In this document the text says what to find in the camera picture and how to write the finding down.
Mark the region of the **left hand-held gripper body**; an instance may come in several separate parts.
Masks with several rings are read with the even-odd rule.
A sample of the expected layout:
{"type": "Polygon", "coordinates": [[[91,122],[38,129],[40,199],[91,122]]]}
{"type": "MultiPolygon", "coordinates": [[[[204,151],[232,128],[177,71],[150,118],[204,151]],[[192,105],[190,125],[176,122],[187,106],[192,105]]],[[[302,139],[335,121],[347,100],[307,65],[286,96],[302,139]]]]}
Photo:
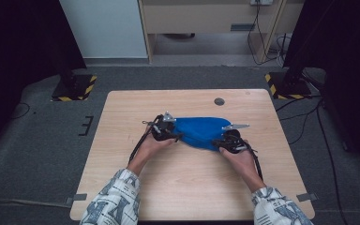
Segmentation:
{"type": "Polygon", "coordinates": [[[143,121],[147,125],[144,135],[152,134],[158,142],[175,138],[173,135],[175,134],[175,122],[176,119],[169,112],[159,114],[153,121],[143,121]]]}

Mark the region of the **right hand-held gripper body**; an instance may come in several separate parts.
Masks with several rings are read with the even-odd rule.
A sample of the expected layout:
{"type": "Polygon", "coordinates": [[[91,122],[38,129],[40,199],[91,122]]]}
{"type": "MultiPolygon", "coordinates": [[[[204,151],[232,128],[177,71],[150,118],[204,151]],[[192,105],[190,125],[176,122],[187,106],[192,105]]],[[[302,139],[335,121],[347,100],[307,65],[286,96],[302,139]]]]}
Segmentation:
{"type": "Polygon", "coordinates": [[[232,154],[238,154],[244,150],[249,150],[250,145],[241,138],[239,128],[247,128],[248,125],[228,125],[223,128],[223,140],[226,141],[227,149],[232,154]]]}

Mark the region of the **blue microfibre cloth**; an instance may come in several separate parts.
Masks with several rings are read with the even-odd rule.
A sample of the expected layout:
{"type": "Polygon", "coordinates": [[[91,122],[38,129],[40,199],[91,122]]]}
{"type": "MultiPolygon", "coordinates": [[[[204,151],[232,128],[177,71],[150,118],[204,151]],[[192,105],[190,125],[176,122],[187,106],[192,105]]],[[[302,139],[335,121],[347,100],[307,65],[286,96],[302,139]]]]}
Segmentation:
{"type": "Polygon", "coordinates": [[[213,140],[221,141],[224,128],[230,124],[219,117],[178,117],[172,133],[180,134],[180,140],[191,147],[217,151],[213,140]]]}

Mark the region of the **person's left hand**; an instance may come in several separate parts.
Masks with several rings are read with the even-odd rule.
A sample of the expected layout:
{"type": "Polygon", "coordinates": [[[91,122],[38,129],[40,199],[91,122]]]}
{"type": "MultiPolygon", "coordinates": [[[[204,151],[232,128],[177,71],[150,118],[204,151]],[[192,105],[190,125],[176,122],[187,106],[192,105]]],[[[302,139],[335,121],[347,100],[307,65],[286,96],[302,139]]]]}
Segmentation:
{"type": "Polygon", "coordinates": [[[136,175],[140,175],[149,159],[173,143],[175,143],[175,139],[157,141],[152,134],[148,134],[134,158],[127,165],[127,169],[136,175]]]}

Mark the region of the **person's right hand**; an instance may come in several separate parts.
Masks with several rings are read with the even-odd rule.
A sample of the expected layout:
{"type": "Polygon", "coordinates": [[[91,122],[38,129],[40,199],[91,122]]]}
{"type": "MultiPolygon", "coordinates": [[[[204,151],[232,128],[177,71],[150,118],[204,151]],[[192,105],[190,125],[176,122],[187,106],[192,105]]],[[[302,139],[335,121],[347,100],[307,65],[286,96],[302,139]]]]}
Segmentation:
{"type": "Polygon", "coordinates": [[[253,156],[249,151],[232,154],[222,147],[219,148],[219,151],[222,156],[229,160],[230,164],[246,183],[251,193],[266,187],[266,184],[258,175],[253,156]]]}

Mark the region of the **black stand with striped base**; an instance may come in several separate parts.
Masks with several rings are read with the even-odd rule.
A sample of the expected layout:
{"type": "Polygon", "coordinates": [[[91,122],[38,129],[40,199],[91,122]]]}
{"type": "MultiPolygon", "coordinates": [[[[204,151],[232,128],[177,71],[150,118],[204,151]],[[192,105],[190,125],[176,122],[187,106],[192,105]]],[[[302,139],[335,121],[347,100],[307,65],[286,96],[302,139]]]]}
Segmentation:
{"type": "Polygon", "coordinates": [[[286,59],[284,69],[269,72],[264,78],[274,99],[310,98],[311,91],[302,73],[306,57],[306,44],[302,44],[290,60],[286,59]]]}
{"type": "Polygon", "coordinates": [[[76,75],[67,65],[60,65],[58,71],[60,81],[52,93],[52,101],[88,99],[97,80],[96,75],[76,75]]]}

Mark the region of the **grey tape strip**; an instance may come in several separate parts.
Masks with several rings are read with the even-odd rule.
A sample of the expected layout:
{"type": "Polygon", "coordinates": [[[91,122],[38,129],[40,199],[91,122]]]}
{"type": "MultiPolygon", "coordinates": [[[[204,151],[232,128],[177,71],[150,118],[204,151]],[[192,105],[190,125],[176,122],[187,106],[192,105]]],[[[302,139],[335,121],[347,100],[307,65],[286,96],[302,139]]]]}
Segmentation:
{"type": "Polygon", "coordinates": [[[316,193],[303,193],[296,196],[299,202],[305,201],[316,201],[318,200],[318,195],[316,193]]]}
{"type": "Polygon", "coordinates": [[[87,198],[86,193],[75,194],[72,197],[67,197],[66,200],[65,200],[65,204],[66,205],[72,205],[76,201],[85,201],[86,198],[87,198]]]}

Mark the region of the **dark round base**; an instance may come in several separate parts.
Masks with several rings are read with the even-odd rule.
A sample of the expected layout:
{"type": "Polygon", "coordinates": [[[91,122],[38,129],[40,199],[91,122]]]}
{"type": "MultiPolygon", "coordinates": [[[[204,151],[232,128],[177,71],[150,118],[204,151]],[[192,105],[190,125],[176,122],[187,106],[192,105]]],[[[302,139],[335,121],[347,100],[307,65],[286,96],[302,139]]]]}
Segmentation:
{"type": "Polygon", "coordinates": [[[190,33],[190,34],[164,34],[163,36],[165,38],[170,38],[170,39],[190,39],[190,38],[195,38],[195,33],[190,33]]]}

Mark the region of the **white cabinet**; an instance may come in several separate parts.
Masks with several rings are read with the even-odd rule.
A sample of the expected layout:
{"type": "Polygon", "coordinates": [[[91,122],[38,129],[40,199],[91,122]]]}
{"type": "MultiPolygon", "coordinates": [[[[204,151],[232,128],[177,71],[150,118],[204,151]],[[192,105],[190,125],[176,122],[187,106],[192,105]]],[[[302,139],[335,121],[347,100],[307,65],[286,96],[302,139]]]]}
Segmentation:
{"type": "Polygon", "coordinates": [[[138,0],[59,1],[84,58],[147,58],[138,0]]]}

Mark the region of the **light wooden desk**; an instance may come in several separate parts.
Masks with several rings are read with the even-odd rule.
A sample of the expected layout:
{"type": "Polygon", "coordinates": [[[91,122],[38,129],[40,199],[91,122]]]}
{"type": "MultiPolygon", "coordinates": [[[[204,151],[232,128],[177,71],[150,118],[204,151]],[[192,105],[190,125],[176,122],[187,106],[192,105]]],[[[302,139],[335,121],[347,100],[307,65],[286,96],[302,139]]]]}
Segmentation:
{"type": "Polygon", "coordinates": [[[274,37],[290,34],[306,0],[274,0],[251,6],[250,0],[138,0],[149,57],[157,34],[249,32],[257,60],[268,59],[274,37]]]}

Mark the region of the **black curtain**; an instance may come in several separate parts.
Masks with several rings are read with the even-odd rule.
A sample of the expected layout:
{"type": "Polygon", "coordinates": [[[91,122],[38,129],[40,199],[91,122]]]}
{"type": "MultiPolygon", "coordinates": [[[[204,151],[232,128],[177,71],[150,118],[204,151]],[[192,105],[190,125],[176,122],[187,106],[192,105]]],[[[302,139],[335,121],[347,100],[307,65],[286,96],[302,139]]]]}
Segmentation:
{"type": "Polygon", "coordinates": [[[323,95],[343,141],[360,154],[360,0],[305,0],[285,66],[326,72],[323,95]]]}
{"type": "Polygon", "coordinates": [[[0,0],[0,133],[25,86],[83,57],[59,0],[0,0]]]}

